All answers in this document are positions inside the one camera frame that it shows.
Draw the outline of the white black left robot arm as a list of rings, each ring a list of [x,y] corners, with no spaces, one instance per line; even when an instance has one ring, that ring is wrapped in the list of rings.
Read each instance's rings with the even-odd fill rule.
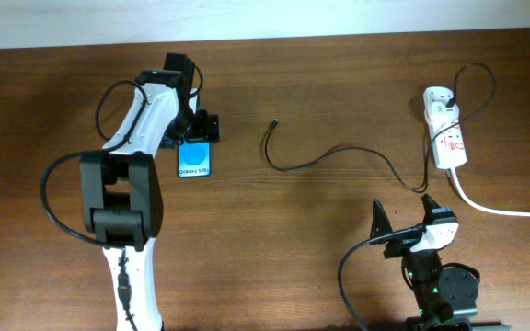
[[[200,107],[193,78],[201,73],[186,54],[167,54],[160,70],[132,81],[134,99],[121,126],[97,154],[80,159],[84,223],[108,261],[120,330],[162,330],[153,251],[164,220],[155,157],[178,151],[183,177],[211,173],[219,119]]]

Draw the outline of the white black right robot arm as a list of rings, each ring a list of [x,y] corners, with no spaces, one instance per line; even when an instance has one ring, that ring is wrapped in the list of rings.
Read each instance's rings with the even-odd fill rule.
[[[385,247],[385,259],[401,261],[421,322],[444,325],[474,316],[478,313],[479,272],[460,263],[444,264],[439,256],[454,242],[459,228],[457,217],[428,194],[421,201],[422,222],[395,231],[381,202],[374,200],[370,238],[375,245]]]

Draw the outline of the blue screen Galaxy smartphone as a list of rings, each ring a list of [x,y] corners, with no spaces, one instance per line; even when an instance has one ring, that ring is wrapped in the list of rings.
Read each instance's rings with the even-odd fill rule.
[[[210,143],[183,143],[178,150],[178,176],[208,177],[211,174]]]

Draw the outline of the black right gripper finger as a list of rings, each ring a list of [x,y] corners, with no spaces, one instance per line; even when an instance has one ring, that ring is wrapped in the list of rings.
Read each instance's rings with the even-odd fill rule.
[[[429,194],[421,197],[424,218],[422,223],[425,225],[437,225],[443,223],[452,223],[454,221],[454,213],[450,208],[441,207]]]
[[[375,199],[372,205],[373,219],[370,239],[372,245],[381,245],[387,241],[387,237],[393,233],[393,229],[380,200]]]

